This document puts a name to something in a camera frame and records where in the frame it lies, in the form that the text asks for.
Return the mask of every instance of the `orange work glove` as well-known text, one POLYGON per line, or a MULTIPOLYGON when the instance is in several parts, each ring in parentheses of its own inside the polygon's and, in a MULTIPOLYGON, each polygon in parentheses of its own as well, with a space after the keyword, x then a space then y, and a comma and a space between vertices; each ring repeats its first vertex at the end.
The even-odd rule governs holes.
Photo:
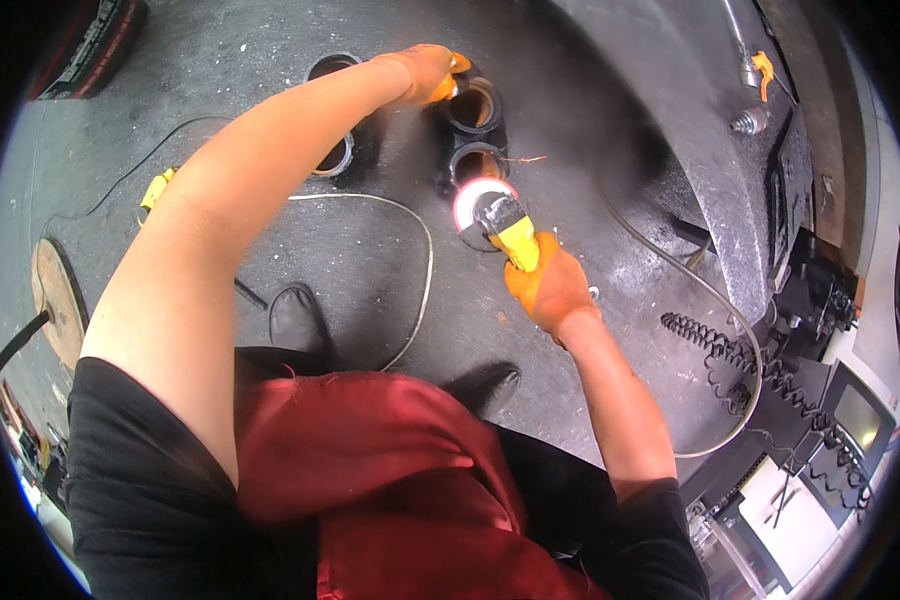
POLYGON ((401 52, 380 54, 373 61, 396 61, 407 68, 409 89, 400 100, 416 105, 453 98, 457 91, 453 74, 470 68, 466 56, 438 44, 418 44, 401 52))
POLYGON ((564 319, 586 311, 603 319, 600 309, 590 297, 587 276, 580 262, 564 251, 549 231, 536 234, 540 245, 540 260, 536 269, 519 270, 507 260, 504 281, 510 294, 520 301, 529 318, 546 331, 558 346, 563 346, 557 330, 564 319))

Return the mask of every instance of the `concrete floor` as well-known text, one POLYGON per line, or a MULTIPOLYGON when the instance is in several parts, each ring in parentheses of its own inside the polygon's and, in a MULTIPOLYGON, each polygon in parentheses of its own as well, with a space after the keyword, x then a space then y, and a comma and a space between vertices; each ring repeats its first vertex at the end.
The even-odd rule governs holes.
MULTIPOLYGON (((594 170, 638 230, 678 257, 669 215, 703 224, 683 170, 612 67, 572 27, 538 7, 491 0, 318 6, 299 0, 151 0, 126 64, 98 97, 22 107, 0 173, 0 348, 33 317, 30 254, 48 217, 94 203, 180 121, 237 115, 304 80, 321 55, 369 58, 419 42, 467 54, 501 90, 511 182, 538 228, 556 229, 600 288, 603 318, 659 402, 677 451, 700 450, 733 423, 706 383, 704 353, 660 326, 667 311, 730 331, 727 313, 693 282, 639 246, 604 208, 594 170)), ((170 139, 93 215, 52 221, 92 312, 138 230, 149 180, 180 164, 221 124, 193 124, 170 139)), ((455 235, 437 196, 430 140, 415 109, 392 115, 380 163, 348 191, 378 194, 417 211, 434 243, 432 293, 419 335, 399 370, 435 383, 510 360, 524 373, 516 397, 484 416, 600 465, 576 370, 536 330, 503 282, 504 256, 480 254, 455 235)), ((301 193, 333 191, 307 183, 301 193)), ((341 361, 350 369, 386 363, 410 333, 425 276, 425 238, 409 215, 353 199, 288 202, 252 246, 240 278, 269 300, 286 282, 319 294, 341 361)), ((723 285, 708 254, 699 268, 723 285)), ((238 345, 267 343, 266 315, 238 296, 238 345)), ((72 372, 38 333, 3 372, 37 426, 67 431, 72 372)), ((681 479, 696 462, 680 461, 681 479)))

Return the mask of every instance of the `orange clamp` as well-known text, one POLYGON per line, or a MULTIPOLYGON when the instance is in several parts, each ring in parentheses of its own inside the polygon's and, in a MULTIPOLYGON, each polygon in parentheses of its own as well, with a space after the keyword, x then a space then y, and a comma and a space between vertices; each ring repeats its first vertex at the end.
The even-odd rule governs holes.
POLYGON ((767 86, 774 80, 774 64, 763 50, 751 56, 750 60, 753 61, 756 70, 763 74, 763 80, 760 81, 760 100, 767 102, 767 86))

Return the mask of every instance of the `red apron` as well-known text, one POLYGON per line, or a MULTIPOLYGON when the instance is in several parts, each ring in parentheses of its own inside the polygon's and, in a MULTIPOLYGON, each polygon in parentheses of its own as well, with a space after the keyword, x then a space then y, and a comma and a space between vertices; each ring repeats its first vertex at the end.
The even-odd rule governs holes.
POLYGON ((491 427, 449 393, 380 372, 240 390, 240 510, 319 515, 317 598, 608 598, 524 533, 491 427))

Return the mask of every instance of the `angle grinder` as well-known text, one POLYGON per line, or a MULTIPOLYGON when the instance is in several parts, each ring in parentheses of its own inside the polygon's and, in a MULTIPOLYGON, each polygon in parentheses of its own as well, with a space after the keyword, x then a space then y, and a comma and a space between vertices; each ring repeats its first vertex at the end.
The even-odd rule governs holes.
POLYGON ((534 224, 503 179, 477 177, 459 188, 453 202, 456 235, 481 252, 504 251, 517 269, 533 271, 540 261, 534 224))

